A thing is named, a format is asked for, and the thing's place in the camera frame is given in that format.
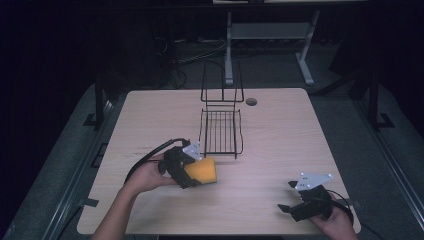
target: human hand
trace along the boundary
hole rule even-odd
[[[174,179],[164,177],[162,176],[163,173],[159,172],[158,165],[160,161],[163,161],[163,157],[163,154],[151,157],[148,162],[137,168],[123,188],[133,196],[137,196],[159,186],[176,184]]]
[[[349,216],[338,207],[333,207],[333,212],[328,219],[323,219],[322,216],[314,216],[309,220],[332,240],[358,239]]]

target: forearm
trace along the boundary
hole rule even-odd
[[[109,211],[100,223],[92,239],[123,239],[136,194],[122,188],[119,190]]]

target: dark background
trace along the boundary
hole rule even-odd
[[[102,10],[108,3],[0,3],[0,236],[96,77],[105,81],[111,98],[131,89],[159,88],[164,82],[152,79],[161,79],[160,69],[168,67],[172,48],[170,56],[158,58],[155,47],[160,46],[153,34],[193,41],[198,36],[225,36],[225,14],[176,14],[170,31],[163,14],[111,15]],[[369,59],[377,62],[381,83],[424,136],[423,10],[420,1],[383,0],[361,8],[331,8],[322,12],[314,41],[337,43],[345,36],[332,65],[341,75]],[[217,16],[223,17],[219,24]]]

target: white metal frame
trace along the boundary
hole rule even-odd
[[[306,55],[311,45],[319,11],[315,11],[310,22],[305,23],[232,23],[231,12],[227,20],[227,49],[225,55],[225,84],[233,85],[233,67],[231,62],[231,44],[233,39],[304,39],[301,52],[296,53],[303,78],[307,85],[313,85],[314,80],[308,65]]]

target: black wire rack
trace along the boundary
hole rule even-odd
[[[220,91],[211,94],[208,89],[205,64],[200,97],[205,103],[199,134],[199,142],[203,143],[202,154],[204,157],[207,154],[234,154],[234,158],[237,158],[237,155],[243,152],[241,113],[240,109],[236,109],[237,103],[244,102],[241,74],[232,86],[227,86],[222,77]]]

